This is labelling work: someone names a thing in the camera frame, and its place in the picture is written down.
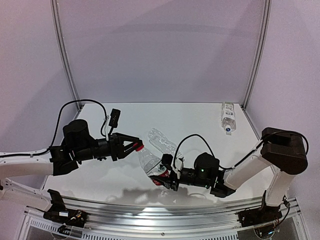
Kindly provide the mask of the red label plastic bottle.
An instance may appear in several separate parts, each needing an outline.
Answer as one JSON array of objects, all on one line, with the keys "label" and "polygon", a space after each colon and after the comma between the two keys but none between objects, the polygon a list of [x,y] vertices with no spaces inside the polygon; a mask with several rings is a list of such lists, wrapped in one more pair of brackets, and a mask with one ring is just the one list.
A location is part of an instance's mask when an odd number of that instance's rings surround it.
[{"label": "red label plastic bottle", "polygon": [[[170,172],[166,169],[165,166],[162,165],[161,159],[158,156],[154,155],[145,146],[142,150],[137,151],[137,154],[140,167],[151,181],[152,179],[150,178],[150,176],[152,175],[165,177],[170,176]],[[160,193],[158,194],[159,197],[165,197],[168,195],[169,190],[165,186],[160,185],[156,181],[152,181],[152,183],[157,186],[158,190],[160,190]]]}]

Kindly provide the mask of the clear crushed plastic bottle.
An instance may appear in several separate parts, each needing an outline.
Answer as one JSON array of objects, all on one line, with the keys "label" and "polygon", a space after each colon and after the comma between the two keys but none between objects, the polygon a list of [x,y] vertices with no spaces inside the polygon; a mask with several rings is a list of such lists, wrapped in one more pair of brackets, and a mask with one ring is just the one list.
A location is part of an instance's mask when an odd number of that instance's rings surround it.
[{"label": "clear crushed plastic bottle", "polygon": [[175,156],[177,145],[170,141],[161,131],[156,128],[152,128],[148,134],[149,143],[154,146],[157,150],[159,150],[163,154],[171,154],[173,157]]}]

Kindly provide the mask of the red bottle cap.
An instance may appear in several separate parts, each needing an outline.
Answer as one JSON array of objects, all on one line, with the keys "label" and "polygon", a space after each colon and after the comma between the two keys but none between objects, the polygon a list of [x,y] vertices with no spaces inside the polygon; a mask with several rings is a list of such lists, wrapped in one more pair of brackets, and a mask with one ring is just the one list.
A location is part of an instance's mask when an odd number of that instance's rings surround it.
[{"label": "red bottle cap", "polygon": [[138,145],[138,144],[134,144],[134,149],[136,152],[141,151],[144,148],[144,145]]}]

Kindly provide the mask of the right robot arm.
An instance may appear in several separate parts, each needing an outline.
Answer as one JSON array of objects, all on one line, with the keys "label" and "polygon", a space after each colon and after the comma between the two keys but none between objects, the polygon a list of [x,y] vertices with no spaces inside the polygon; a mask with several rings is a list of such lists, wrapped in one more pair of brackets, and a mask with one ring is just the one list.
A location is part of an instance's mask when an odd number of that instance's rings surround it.
[{"label": "right robot arm", "polygon": [[169,190],[177,191],[179,185],[202,187],[217,198],[226,198],[242,184],[264,169],[274,166],[270,186],[264,191],[259,212],[275,212],[280,208],[293,179],[308,167],[309,143],[299,132],[267,127],[260,141],[234,166],[223,168],[213,152],[197,156],[193,168],[177,166],[178,152],[163,154],[161,165],[169,176],[151,175],[150,178]]}]

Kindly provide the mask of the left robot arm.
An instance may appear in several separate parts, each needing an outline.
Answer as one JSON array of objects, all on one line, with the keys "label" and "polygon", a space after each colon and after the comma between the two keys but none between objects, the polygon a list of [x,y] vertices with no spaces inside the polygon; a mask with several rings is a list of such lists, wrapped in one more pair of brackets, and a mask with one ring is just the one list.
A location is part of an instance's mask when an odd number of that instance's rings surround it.
[{"label": "left robot arm", "polygon": [[28,187],[11,178],[30,175],[63,176],[78,169],[83,161],[102,161],[107,157],[117,161],[143,147],[141,139],[122,133],[95,139],[90,135],[88,123],[84,119],[73,120],[64,126],[63,136],[61,145],[51,146],[43,153],[34,151],[0,156],[1,201],[46,212],[59,197],[59,192]]}]

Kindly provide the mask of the white label bottle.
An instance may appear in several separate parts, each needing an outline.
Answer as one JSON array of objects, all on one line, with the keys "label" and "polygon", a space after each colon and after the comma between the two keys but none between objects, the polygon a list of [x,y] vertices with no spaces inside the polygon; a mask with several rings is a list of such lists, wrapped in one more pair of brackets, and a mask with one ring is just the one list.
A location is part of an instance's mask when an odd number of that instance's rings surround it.
[{"label": "white label bottle", "polygon": [[221,127],[229,136],[237,129],[235,107],[232,102],[225,101],[221,105]]}]

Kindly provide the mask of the front aluminium rail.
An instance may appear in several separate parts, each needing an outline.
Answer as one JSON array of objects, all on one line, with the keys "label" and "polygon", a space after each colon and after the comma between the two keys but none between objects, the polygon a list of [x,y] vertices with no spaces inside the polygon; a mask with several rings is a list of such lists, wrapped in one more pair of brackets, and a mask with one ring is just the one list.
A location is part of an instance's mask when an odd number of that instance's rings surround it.
[{"label": "front aluminium rail", "polygon": [[195,206],[116,205],[71,197],[71,209],[87,212],[84,227],[60,234],[59,224],[27,208],[20,240],[257,240],[265,225],[243,227],[238,214],[261,204],[259,198]]}]

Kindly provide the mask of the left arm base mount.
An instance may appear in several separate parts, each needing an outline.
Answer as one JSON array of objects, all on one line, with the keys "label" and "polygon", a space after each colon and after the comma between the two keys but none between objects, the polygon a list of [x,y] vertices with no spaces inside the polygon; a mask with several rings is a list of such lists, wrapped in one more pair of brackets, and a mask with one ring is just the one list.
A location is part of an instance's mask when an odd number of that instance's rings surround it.
[{"label": "left arm base mount", "polygon": [[49,189],[48,193],[51,197],[51,207],[44,212],[44,219],[59,223],[60,227],[57,231],[60,234],[70,233],[72,227],[84,228],[88,218],[87,212],[81,209],[67,208],[61,194],[56,190]]}]

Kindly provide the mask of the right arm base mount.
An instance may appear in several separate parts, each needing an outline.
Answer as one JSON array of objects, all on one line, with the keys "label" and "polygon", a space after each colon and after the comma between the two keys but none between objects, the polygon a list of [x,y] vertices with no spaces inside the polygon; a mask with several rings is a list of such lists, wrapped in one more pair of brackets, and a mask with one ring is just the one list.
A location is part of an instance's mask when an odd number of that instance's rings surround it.
[{"label": "right arm base mount", "polygon": [[269,206],[266,202],[266,192],[262,196],[261,206],[253,209],[245,209],[237,213],[241,226],[250,227],[280,220],[283,215],[280,205]]}]

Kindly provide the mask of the left aluminium frame post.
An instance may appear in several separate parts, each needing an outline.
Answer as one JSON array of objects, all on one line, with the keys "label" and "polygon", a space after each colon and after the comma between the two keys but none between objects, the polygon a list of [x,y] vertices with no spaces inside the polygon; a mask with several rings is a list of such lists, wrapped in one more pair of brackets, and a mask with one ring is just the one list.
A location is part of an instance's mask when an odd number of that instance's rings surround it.
[{"label": "left aluminium frame post", "polygon": [[76,87],[73,73],[71,70],[71,64],[70,64],[68,52],[66,49],[66,43],[65,43],[63,28],[62,28],[62,21],[60,17],[59,1],[51,0],[50,5],[51,5],[51,12],[52,12],[53,26],[55,30],[62,68],[64,70],[66,81],[70,89],[71,97],[73,100],[80,100],[79,93],[77,91],[77,87]]}]

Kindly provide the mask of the aluminium frame post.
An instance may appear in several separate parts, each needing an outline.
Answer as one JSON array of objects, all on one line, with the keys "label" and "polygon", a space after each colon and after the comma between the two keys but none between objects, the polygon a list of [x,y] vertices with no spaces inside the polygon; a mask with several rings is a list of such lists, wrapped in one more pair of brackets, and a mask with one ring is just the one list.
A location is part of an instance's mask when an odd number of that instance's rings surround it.
[{"label": "aluminium frame post", "polygon": [[71,70],[71,64],[70,64],[68,52],[66,49],[66,43],[65,43],[63,28],[62,28],[62,21],[60,17],[59,1],[51,0],[50,5],[51,5],[51,12],[52,12],[53,26],[55,30],[62,68],[64,70],[66,81],[70,89],[71,97],[73,100],[80,100],[79,93],[77,91],[77,87],[76,87],[73,73]]},{"label": "aluminium frame post", "polygon": [[249,102],[250,102],[250,99],[251,99],[251,96],[252,96],[252,93],[254,90],[254,86],[255,86],[257,76],[258,76],[259,67],[260,67],[260,63],[261,63],[261,59],[262,59],[263,51],[264,51],[264,46],[265,46],[265,42],[266,42],[266,38],[267,38],[272,1],[271,0],[264,0],[263,3],[264,3],[264,5],[263,5],[259,34],[258,34],[257,46],[256,46],[256,50],[254,53],[252,68],[250,71],[244,99],[241,104],[243,111],[246,111],[246,109],[248,108],[248,105],[249,105]]}]

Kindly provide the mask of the right aluminium frame post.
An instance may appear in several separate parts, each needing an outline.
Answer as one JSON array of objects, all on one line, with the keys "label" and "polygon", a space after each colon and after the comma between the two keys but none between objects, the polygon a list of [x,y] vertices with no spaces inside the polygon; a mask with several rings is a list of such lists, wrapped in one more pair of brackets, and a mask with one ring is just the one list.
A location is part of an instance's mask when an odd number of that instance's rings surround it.
[{"label": "right aluminium frame post", "polygon": [[249,102],[250,102],[250,99],[251,99],[251,96],[252,96],[252,93],[254,90],[254,86],[255,86],[257,76],[258,76],[259,67],[260,67],[260,63],[261,63],[261,59],[262,59],[263,51],[264,51],[264,46],[265,46],[265,42],[266,42],[266,38],[267,38],[272,1],[271,0],[264,0],[263,3],[264,3],[264,5],[263,5],[259,34],[258,34],[257,46],[256,46],[256,50],[254,53],[252,68],[250,71],[244,99],[241,104],[243,111],[246,111],[246,109],[248,108],[248,105],[249,105]]}]

